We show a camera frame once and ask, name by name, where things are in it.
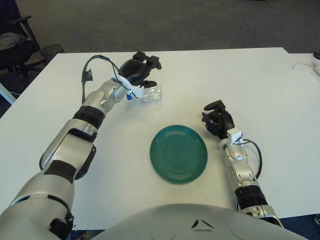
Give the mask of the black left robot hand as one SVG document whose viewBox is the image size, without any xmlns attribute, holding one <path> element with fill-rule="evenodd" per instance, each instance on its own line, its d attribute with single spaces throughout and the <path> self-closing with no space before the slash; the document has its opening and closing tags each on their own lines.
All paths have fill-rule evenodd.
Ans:
<svg viewBox="0 0 320 240">
<path fill-rule="evenodd" d="M 144 52 L 138 51 L 132 56 L 132 59 L 122 64 L 118 73 L 126 78 L 132 86 L 140 86 L 147 89 L 157 86 L 155 81 L 147 80 L 153 69 L 162 69 L 159 57 L 147 56 Z"/>
</svg>

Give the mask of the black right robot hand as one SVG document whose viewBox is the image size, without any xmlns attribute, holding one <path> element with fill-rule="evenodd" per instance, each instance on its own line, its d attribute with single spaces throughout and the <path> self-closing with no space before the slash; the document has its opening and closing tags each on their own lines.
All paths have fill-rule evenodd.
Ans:
<svg viewBox="0 0 320 240">
<path fill-rule="evenodd" d="M 235 127 L 232 116 L 226 110 L 226 106 L 221 100 L 217 100 L 206 105 L 202 113 L 202 122 L 205 128 L 220 140 L 228 138 L 227 131 Z"/>
</svg>

